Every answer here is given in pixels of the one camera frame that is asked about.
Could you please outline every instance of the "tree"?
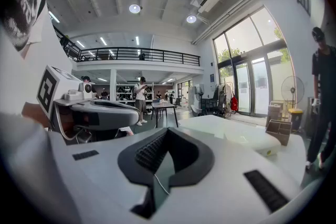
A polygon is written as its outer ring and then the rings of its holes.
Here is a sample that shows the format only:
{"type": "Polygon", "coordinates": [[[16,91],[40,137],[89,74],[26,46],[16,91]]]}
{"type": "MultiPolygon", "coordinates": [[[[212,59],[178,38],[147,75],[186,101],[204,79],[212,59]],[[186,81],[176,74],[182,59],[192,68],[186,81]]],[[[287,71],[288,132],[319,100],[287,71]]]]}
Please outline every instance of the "tree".
{"type": "MultiPolygon", "coordinates": [[[[279,28],[275,28],[274,29],[274,34],[276,35],[277,38],[279,39],[283,39],[283,36],[279,30],[279,28]]],[[[282,56],[281,56],[281,63],[284,63],[284,62],[289,62],[290,61],[290,56],[288,54],[288,49],[281,49],[279,50],[279,52],[282,53],[282,56]]]]}
{"type": "MultiPolygon", "coordinates": [[[[239,49],[233,49],[231,50],[231,56],[235,57],[240,55],[240,50],[239,49]]],[[[223,62],[227,59],[230,59],[230,53],[228,49],[223,50],[219,55],[218,55],[218,62],[223,62]]],[[[232,66],[227,66],[224,68],[220,69],[220,75],[221,78],[226,78],[229,76],[233,76],[233,70],[232,70],[232,66]]]]}

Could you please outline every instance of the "recessed light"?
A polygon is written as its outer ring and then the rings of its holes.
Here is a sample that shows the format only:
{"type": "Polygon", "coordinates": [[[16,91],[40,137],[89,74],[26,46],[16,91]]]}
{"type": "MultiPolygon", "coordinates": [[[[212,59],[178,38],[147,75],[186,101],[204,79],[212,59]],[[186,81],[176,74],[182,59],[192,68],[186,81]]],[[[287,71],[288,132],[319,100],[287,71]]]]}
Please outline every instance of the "recessed light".
{"type": "Polygon", "coordinates": [[[54,20],[59,24],[59,20],[56,18],[56,16],[54,14],[52,14],[52,12],[49,12],[49,14],[51,15],[52,18],[54,18],[54,20]]]}
{"type": "Polygon", "coordinates": [[[130,12],[131,13],[139,13],[140,12],[140,6],[137,4],[132,4],[130,6],[130,12]]]}
{"type": "Polygon", "coordinates": [[[84,47],[84,45],[81,43],[81,42],[79,42],[78,40],[76,41],[79,45],[81,45],[83,48],[85,48],[84,47]]]}
{"type": "Polygon", "coordinates": [[[101,37],[100,40],[104,43],[105,46],[107,46],[105,40],[101,37]]]}
{"type": "Polygon", "coordinates": [[[190,24],[193,24],[194,22],[196,22],[196,16],[194,16],[194,15],[189,15],[188,17],[187,17],[187,22],[188,23],[190,23],[190,24]]]}

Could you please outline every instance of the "black pants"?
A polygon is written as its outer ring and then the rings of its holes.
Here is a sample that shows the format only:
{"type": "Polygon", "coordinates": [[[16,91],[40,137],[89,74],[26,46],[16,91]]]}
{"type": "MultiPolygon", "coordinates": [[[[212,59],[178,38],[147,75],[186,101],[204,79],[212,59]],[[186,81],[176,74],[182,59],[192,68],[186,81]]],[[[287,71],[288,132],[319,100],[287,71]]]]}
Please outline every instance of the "black pants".
{"type": "Polygon", "coordinates": [[[336,107],[322,108],[318,118],[315,134],[310,141],[308,148],[307,160],[313,163],[319,153],[322,141],[326,135],[329,122],[331,122],[331,129],[329,138],[324,150],[321,152],[321,159],[324,162],[332,153],[336,144],[336,107]]]}

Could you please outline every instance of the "black table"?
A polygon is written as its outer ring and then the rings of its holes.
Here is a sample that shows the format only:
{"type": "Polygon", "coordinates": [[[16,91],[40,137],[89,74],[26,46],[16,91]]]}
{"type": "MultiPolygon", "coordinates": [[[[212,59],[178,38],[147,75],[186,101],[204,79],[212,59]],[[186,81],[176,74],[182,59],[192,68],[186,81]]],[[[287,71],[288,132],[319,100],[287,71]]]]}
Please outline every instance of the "black table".
{"type": "Polygon", "coordinates": [[[170,104],[168,102],[152,102],[152,107],[153,107],[153,112],[152,112],[152,118],[153,118],[153,113],[154,111],[156,111],[156,128],[158,128],[157,126],[157,113],[160,109],[164,109],[166,111],[166,118],[167,118],[167,108],[173,108],[174,109],[174,114],[175,114],[175,121],[176,121],[176,126],[178,127],[178,123],[177,123],[177,117],[176,117],[176,111],[175,111],[175,106],[173,104],[170,104]]]}

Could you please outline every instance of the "shorts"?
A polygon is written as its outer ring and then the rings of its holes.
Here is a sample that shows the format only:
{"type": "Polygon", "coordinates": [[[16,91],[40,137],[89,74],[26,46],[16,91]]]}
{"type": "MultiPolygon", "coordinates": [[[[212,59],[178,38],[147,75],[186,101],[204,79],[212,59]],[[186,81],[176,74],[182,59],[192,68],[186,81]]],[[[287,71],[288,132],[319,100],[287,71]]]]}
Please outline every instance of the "shorts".
{"type": "Polygon", "coordinates": [[[135,100],[135,107],[140,110],[140,112],[146,111],[146,102],[145,100],[135,100]]]}

